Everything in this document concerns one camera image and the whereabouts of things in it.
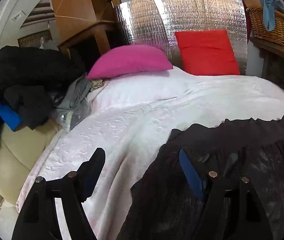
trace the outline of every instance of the black garment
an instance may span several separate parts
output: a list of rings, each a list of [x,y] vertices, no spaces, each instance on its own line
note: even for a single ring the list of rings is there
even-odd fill
[[[51,97],[43,86],[13,86],[5,90],[4,99],[32,130],[44,124],[53,109]]]
[[[186,148],[191,161],[215,155],[230,179],[246,176],[268,216],[274,240],[284,237],[284,117],[279,121],[226,120],[216,128],[193,124],[172,130],[155,161],[131,188],[133,203],[117,240],[193,240],[203,203],[193,196],[179,164]],[[216,239],[222,239],[229,202]]]
[[[66,91],[84,71],[56,50],[11,46],[0,49],[0,92],[14,85]]]

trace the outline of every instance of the silver screw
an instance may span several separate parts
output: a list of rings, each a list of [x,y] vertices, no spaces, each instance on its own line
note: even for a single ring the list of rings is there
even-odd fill
[[[70,171],[70,172],[67,174],[67,176],[68,176],[69,178],[74,178],[76,175],[77,175],[77,172],[76,172],[76,171]]]
[[[38,176],[38,177],[36,177],[35,182],[36,183],[40,183],[42,180],[43,180],[43,177],[42,176]]]
[[[218,176],[218,174],[215,171],[209,171],[209,176],[211,178],[216,178]]]
[[[242,180],[244,183],[248,183],[248,182],[250,181],[247,177],[242,177],[241,180]]]

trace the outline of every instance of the pink pillow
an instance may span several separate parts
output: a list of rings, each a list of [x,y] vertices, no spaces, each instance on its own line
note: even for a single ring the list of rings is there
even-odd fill
[[[129,73],[172,68],[162,50],[147,45],[127,45],[111,49],[102,55],[86,78],[114,78]]]

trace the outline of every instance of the red cushion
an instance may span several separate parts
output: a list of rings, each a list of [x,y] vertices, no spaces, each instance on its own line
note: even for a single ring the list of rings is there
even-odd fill
[[[176,32],[183,70],[192,75],[240,75],[226,30]]]

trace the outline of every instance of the black skirt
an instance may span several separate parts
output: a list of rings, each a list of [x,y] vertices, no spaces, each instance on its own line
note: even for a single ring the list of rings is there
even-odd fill
[[[131,188],[133,203],[118,240],[191,240],[203,203],[192,195],[179,164],[187,148],[191,161],[215,155],[223,176],[250,178],[269,219],[274,240],[284,237],[284,117],[281,120],[225,120],[216,128],[199,124],[173,129],[157,158]],[[216,239],[225,227],[225,200]]]

